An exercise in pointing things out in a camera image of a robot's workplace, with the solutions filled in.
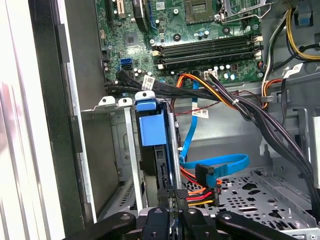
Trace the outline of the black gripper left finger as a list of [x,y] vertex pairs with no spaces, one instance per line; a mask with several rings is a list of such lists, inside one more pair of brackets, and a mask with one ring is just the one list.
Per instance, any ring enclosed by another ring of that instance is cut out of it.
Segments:
[[172,189],[158,192],[159,206],[144,208],[138,217],[119,211],[87,227],[83,240],[168,240],[170,238],[169,197]]

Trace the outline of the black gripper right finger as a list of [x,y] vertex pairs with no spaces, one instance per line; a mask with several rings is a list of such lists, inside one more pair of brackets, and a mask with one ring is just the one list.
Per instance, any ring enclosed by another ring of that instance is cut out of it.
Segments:
[[294,237],[231,211],[223,211],[214,219],[187,205],[187,191],[174,191],[179,217],[190,240],[293,240]]

